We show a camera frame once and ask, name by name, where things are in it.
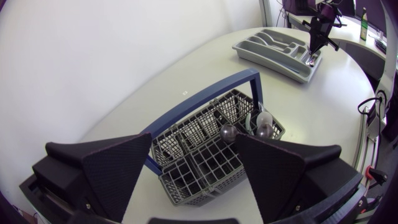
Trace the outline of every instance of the black cable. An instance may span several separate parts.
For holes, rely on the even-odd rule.
[[[43,221],[43,219],[42,219],[42,217],[40,217],[40,215],[38,215],[38,217],[40,218],[40,220],[42,221],[42,223],[45,223],[44,221]]]
[[[382,99],[381,99],[381,97],[380,97],[380,98],[378,98],[378,97],[372,97],[372,98],[369,98],[369,99],[363,101],[362,103],[360,103],[360,104],[358,105],[358,112],[359,112],[360,114],[364,114],[364,115],[368,115],[368,116],[369,116],[369,115],[370,115],[369,113],[363,112],[363,111],[361,111],[359,108],[360,108],[362,105],[364,105],[365,103],[367,103],[367,102],[369,102],[369,101],[372,101],[372,100],[382,100]]]
[[[276,27],[278,27],[278,22],[279,22],[280,13],[282,12],[282,9],[283,9],[283,8],[284,8],[284,5],[283,5],[282,8],[279,10],[278,20],[276,20]]]

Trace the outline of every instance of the dishwasher cutlery basket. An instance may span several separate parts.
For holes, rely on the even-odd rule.
[[[229,91],[248,81],[253,99],[238,90]],[[225,92],[227,94],[214,99]],[[175,124],[209,101],[208,106]],[[233,124],[241,133],[248,133],[245,120],[251,113],[250,124],[255,133],[260,113],[258,102],[262,103],[260,76],[250,68],[202,90],[143,130],[143,133],[152,133],[152,157],[174,205],[202,206],[246,178],[234,143],[221,140],[220,128]],[[285,131],[273,119],[272,138],[280,139]]]

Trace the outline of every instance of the robot end effector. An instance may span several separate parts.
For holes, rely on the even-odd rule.
[[[340,21],[342,13],[333,2],[308,0],[308,6],[312,10],[314,17],[312,17],[311,23],[303,21],[302,24],[310,27],[310,55],[313,55],[328,44],[331,44],[337,51],[339,46],[328,36],[332,27],[343,26]]]

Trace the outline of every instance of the table surface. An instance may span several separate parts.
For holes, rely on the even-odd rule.
[[[311,22],[312,16],[296,16],[295,14],[289,14],[289,18],[294,19],[299,23],[302,23],[303,20]],[[359,34],[361,33],[361,26],[359,24],[345,17],[341,18],[341,23],[347,24],[347,26],[343,26],[341,28],[333,27],[329,34],[330,39],[337,41],[345,41],[354,45],[358,45],[360,47],[367,48],[368,50],[376,54],[378,57],[382,59],[386,58],[386,55],[383,52],[381,52],[374,44],[373,37],[377,37],[377,34],[371,32],[368,29],[368,34],[370,34],[371,36],[368,35],[365,41],[360,38]]]
[[[300,84],[239,58],[231,46],[262,29],[233,32],[196,49],[135,91],[82,141],[140,133],[183,100],[229,75],[252,67],[261,74],[264,106],[286,129],[282,140],[317,146],[338,144],[342,147],[340,157],[351,164],[359,134],[357,106],[374,96],[365,74],[349,55],[342,50],[335,52],[330,46],[322,48],[323,59],[308,84]],[[305,42],[310,37],[295,29],[266,29]],[[237,89],[251,95],[248,83]],[[202,207],[174,207],[158,177],[144,166],[123,222],[146,223],[150,217],[179,220],[235,217],[241,223],[262,223],[248,180]]]

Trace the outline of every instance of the grid compartment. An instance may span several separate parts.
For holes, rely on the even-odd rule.
[[[248,113],[255,133],[259,110],[250,97],[231,90],[153,140],[153,158],[163,167],[159,179],[174,205],[201,206],[246,178],[234,143],[222,141],[220,128],[233,124],[247,133]],[[275,118],[272,127],[272,138],[280,139],[284,129]]]

